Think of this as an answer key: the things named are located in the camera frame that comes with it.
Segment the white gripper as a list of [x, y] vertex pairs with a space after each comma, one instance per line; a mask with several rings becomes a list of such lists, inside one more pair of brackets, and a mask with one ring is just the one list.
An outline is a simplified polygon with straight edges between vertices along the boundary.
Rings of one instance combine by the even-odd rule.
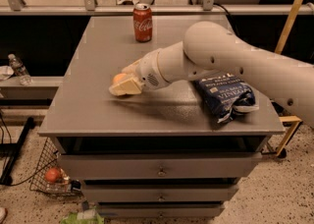
[[160, 49], [154, 50], [124, 67], [122, 72], [127, 75], [117, 84], [111, 84], [110, 93], [115, 96], [141, 94], [143, 84], [149, 89], [168, 86], [169, 83], [162, 77], [158, 67], [159, 53]]

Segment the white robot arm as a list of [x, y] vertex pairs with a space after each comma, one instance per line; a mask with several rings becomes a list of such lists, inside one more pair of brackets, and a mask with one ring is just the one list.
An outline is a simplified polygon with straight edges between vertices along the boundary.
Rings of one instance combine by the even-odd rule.
[[115, 96], [140, 94], [216, 71], [241, 78], [314, 126], [314, 66], [256, 48], [213, 22], [192, 25], [181, 42], [151, 51], [123, 68], [124, 75], [109, 91]]

